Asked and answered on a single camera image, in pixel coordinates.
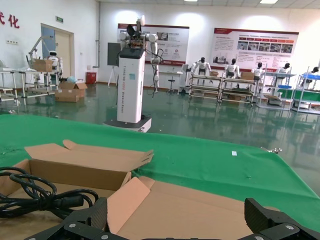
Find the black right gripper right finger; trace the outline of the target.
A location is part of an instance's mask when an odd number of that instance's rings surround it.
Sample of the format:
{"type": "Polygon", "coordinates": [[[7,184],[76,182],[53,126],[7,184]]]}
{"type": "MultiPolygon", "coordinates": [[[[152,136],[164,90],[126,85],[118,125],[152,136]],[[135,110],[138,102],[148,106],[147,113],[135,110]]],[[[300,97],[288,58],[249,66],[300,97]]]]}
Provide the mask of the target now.
{"type": "Polygon", "coordinates": [[[244,219],[252,231],[245,240],[319,240],[320,233],[302,226],[286,213],[260,205],[254,198],[244,201],[244,219]]]}

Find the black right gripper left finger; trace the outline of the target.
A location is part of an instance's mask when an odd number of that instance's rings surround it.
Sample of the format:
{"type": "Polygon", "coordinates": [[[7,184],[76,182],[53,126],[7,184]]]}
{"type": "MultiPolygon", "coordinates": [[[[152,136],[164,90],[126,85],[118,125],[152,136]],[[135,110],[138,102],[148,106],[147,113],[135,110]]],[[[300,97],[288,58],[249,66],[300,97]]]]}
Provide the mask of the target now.
{"type": "Polygon", "coordinates": [[[27,237],[28,240],[106,240],[108,201],[100,197],[91,207],[75,210],[60,224],[27,237]]]}

